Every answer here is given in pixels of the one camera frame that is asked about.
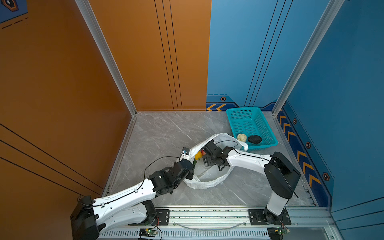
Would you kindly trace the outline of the white plastic bag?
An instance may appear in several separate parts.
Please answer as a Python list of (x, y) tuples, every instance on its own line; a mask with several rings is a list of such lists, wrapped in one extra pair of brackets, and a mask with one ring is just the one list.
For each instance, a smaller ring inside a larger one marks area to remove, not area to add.
[[(206, 140), (200, 142), (191, 148), (190, 162), (195, 160), (195, 155), (210, 141), (214, 140), (215, 144), (223, 149), (224, 147), (234, 147), (236, 150), (244, 148), (249, 149), (246, 142), (238, 141), (236, 138), (228, 134), (215, 134)], [(191, 189), (204, 190), (213, 188), (222, 183), (233, 171), (234, 167), (225, 167), (221, 172), (218, 166), (206, 168), (202, 160), (196, 161), (195, 173), (192, 180), (184, 179), (184, 182)]]

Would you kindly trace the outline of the beige pear fruit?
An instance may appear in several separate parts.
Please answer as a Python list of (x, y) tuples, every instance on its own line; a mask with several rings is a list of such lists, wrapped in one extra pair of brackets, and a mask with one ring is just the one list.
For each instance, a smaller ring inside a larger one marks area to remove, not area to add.
[(248, 137), (245, 134), (238, 134), (237, 135), (237, 140), (241, 142), (246, 142)]

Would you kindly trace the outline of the dark avocado fruit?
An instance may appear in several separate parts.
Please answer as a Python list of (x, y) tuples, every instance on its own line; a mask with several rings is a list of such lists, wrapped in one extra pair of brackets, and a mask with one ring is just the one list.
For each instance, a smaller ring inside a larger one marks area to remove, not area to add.
[(248, 141), (252, 144), (257, 145), (257, 144), (260, 144), (263, 141), (263, 139), (258, 135), (252, 135), (248, 137)]

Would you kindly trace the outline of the yellow orange bumpy fruit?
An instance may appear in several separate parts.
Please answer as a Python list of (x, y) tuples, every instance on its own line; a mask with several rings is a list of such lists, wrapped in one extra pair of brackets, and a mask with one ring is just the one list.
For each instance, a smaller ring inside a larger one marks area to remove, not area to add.
[(202, 158), (203, 158), (203, 154), (202, 154), (202, 152), (199, 151), (199, 152), (195, 155), (195, 160), (196, 160), (196, 161), (200, 161)]

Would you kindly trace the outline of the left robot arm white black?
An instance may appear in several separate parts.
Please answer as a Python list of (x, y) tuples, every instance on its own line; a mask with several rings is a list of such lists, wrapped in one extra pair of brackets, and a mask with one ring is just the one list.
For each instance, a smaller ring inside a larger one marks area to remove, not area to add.
[(78, 199), (70, 216), (73, 239), (96, 240), (102, 233), (121, 226), (151, 224), (157, 215), (152, 200), (171, 194), (184, 179), (191, 180), (194, 170), (192, 162), (182, 159), (116, 194)]

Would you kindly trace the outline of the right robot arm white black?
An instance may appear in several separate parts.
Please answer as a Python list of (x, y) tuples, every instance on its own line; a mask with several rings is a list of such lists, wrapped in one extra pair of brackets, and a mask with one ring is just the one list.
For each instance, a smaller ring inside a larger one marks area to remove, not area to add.
[(301, 178), (297, 168), (280, 152), (272, 155), (257, 155), (238, 151), (234, 147), (203, 147), (205, 166), (217, 165), (222, 171), (225, 167), (239, 167), (264, 174), (272, 189), (270, 199), (263, 210), (264, 221), (269, 225), (281, 224), (285, 207), (296, 194), (295, 189)]

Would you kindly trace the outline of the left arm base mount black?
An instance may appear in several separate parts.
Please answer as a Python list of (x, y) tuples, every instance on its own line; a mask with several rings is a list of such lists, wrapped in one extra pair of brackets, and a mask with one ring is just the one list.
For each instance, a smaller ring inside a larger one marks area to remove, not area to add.
[(156, 225), (156, 226), (168, 226), (170, 220), (169, 209), (156, 209), (156, 211), (150, 211), (147, 218), (143, 222), (144, 225)]

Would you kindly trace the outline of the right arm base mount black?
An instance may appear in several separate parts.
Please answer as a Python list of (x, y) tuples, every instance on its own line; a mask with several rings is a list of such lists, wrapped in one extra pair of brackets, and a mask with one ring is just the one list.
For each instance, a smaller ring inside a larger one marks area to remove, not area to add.
[(278, 216), (267, 209), (249, 209), (248, 214), (252, 226), (290, 226), (292, 224), (286, 209), (283, 209), (282, 213)]

